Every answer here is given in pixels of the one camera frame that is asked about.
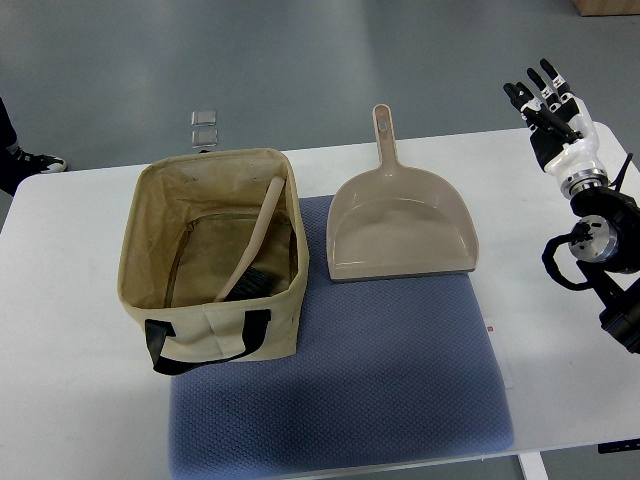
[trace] person's foot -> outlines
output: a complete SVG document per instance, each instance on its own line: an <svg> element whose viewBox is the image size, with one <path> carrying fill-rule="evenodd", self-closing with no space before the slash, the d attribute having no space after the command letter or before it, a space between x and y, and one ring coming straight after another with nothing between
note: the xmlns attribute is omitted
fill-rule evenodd
<svg viewBox="0 0 640 480"><path fill-rule="evenodd" d="M67 169L67 162L61 158L51 155L32 155L22 148L18 148L13 156L33 173L59 173Z"/></svg>

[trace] beige fabric basket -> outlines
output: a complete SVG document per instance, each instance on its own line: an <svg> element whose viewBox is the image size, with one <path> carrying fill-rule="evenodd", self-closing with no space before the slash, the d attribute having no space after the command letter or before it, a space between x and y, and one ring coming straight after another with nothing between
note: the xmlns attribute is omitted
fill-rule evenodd
<svg viewBox="0 0 640 480"><path fill-rule="evenodd" d="M277 279L266 298L213 303L251 236L274 176L286 182L252 266ZM154 370L293 355L309 251L291 165L271 149L152 164L138 180L118 295L140 324Z"/></svg>

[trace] dustpan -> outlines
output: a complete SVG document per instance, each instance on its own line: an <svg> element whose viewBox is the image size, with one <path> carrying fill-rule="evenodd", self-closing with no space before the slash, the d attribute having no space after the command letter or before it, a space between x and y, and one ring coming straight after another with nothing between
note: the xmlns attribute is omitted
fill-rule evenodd
<svg viewBox="0 0 640 480"><path fill-rule="evenodd" d="M391 111L373 109L380 166L345 183L327 218L332 280L468 272L478 237L446 180L398 162Z"/></svg>

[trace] blue mat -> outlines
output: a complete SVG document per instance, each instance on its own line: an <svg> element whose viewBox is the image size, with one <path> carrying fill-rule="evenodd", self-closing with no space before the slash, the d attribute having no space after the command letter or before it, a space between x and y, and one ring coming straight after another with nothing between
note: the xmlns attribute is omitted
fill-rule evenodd
<svg viewBox="0 0 640 480"><path fill-rule="evenodd" d="M298 353L172 379L176 479L240 479L500 451L504 385L466 274L334 284L331 197L302 199Z"/></svg>

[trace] gray floor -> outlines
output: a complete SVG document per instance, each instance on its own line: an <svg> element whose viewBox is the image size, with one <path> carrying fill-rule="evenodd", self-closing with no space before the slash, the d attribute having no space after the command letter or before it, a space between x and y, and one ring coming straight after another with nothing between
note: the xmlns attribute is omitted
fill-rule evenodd
<svg viewBox="0 0 640 480"><path fill-rule="evenodd" d="M372 142L380 102L398 138L518 128L502 85L542 57L640 156L640 17L581 18L571 0L4 0L0 44L22 145L74 170L190 153L190 113L211 107L223 150ZM10 202L0 192L2 222ZM640 469L595 447L544 460L551 480ZM522 477L499 459L358 478Z"/></svg>

